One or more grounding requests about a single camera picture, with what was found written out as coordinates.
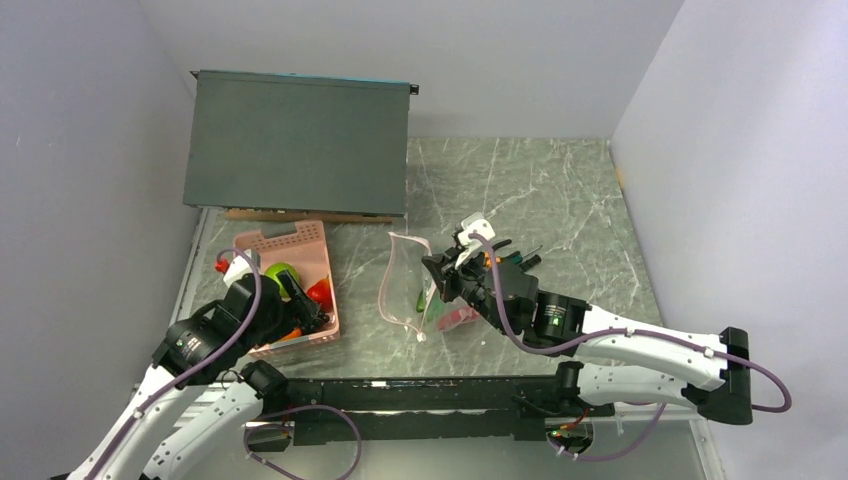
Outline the green orange mango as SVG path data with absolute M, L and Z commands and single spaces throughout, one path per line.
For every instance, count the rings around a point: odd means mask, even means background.
M 295 329 L 293 329 L 291 332 L 289 332 L 288 334 L 286 334 L 285 336 L 281 337 L 281 338 L 279 339 L 279 341 L 280 341 L 280 342 L 285 342 L 285 341 L 294 340 L 294 339 L 297 339 L 297 338 L 301 337 L 302 335 L 303 335 L 302 330 L 301 330 L 300 328 L 295 328 Z

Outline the red orange pear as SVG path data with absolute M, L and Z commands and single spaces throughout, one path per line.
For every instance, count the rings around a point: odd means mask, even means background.
M 311 300 L 321 307 L 322 311 L 329 313 L 333 310 L 333 291 L 328 277 L 322 278 L 310 286 L 306 293 Z

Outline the clear zip top bag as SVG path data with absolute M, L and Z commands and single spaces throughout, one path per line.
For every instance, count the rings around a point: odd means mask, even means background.
M 459 298 L 451 302 L 441 300 L 433 281 L 426 311 L 424 313 L 415 311 L 415 302 L 422 287 L 422 278 L 424 275 L 429 275 L 421 263 L 423 256 L 432 253 L 429 241 L 396 232 L 390 232 L 388 236 L 389 260 L 377 296 L 378 311 L 382 319 L 402 327 L 419 343 L 427 341 L 432 336 L 452 331 L 438 332 L 436 321 L 453 309 L 470 306 Z

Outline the green apple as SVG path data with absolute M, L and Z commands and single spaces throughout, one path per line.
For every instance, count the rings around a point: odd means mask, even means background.
M 280 296 L 283 300 L 290 299 L 290 294 L 287 288 L 282 283 L 283 277 L 288 275 L 296 285 L 301 285 L 300 273 L 295 269 L 294 266 L 289 263 L 277 262 L 271 264 L 265 269 L 264 275 L 276 282 L 279 288 Z

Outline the red chili pepper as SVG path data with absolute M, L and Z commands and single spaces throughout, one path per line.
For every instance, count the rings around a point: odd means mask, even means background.
M 445 333 L 460 325 L 474 322 L 478 317 L 479 314 L 470 307 L 453 309 L 436 321 L 436 329 L 438 332 Z

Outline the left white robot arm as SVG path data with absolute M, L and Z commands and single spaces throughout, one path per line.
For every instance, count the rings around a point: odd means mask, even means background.
M 182 427 L 177 420 L 249 351 L 305 336 L 330 320 L 289 274 L 248 273 L 223 298 L 171 325 L 140 386 L 95 450 L 70 479 L 180 479 L 226 433 L 257 416 L 279 417 L 287 378 L 265 361 L 248 363 L 234 385 Z

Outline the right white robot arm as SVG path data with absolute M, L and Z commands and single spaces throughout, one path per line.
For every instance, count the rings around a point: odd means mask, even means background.
M 444 300 L 460 298 L 521 350 L 565 356 L 551 388 L 557 411 L 614 402 L 668 403 L 728 425 L 753 421 L 749 335 L 727 327 L 696 334 L 650 325 L 584 300 L 545 291 L 512 263 L 463 264 L 450 248 L 422 264 Z

